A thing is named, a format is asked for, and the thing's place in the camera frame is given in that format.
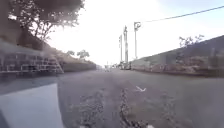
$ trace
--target utility pole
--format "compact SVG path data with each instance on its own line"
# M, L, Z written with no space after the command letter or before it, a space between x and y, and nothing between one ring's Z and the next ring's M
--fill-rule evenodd
M134 31L135 31L135 59L138 59L137 55L137 31L141 27L140 22L134 22Z
M120 48L121 48L121 62L122 62L122 35L119 37L119 43L120 43Z
M127 41L127 26L124 27L124 42L125 42L125 63L128 63L128 41Z

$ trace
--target road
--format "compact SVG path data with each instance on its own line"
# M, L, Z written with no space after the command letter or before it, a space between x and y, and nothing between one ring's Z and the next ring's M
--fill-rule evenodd
M19 79L0 95L58 84L66 128L223 128L224 79L113 69Z

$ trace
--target overcast sky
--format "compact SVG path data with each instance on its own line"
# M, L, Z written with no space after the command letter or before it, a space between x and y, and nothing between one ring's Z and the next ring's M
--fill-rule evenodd
M75 28L51 34L49 44L74 52L87 50L98 63L119 63L118 38L128 27L129 60L134 58L134 21L148 21L223 6L223 0L86 0ZM142 22L137 33L138 57L179 47L179 36L202 34L205 39L224 35L224 9L153 23Z

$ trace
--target retaining wall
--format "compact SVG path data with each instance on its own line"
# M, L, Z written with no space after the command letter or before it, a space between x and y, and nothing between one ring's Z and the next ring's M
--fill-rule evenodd
M131 68L159 73L223 74L224 36L132 61Z
M95 64L91 63L65 63L62 65L64 72L80 72L96 69Z
M57 60L50 54L0 40L0 73L24 72L63 73Z

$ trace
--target foliage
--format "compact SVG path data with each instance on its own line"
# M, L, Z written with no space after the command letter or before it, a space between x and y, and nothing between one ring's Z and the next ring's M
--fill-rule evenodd
M67 55L75 55L75 52L73 52L73 51L68 51L66 54L67 54Z
M86 57L89 57L89 53L85 50L82 50L77 53L77 56L79 56L80 59L85 59Z
M54 26L75 26L82 0L11 0L9 17L16 17L24 31L47 40Z
M192 38L192 37L187 37L187 38L179 37L179 39L181 40L180 47L188 47L190 45L200 43L203 37L204 37L203 35L198 35L198 36L195 36L194 38Z

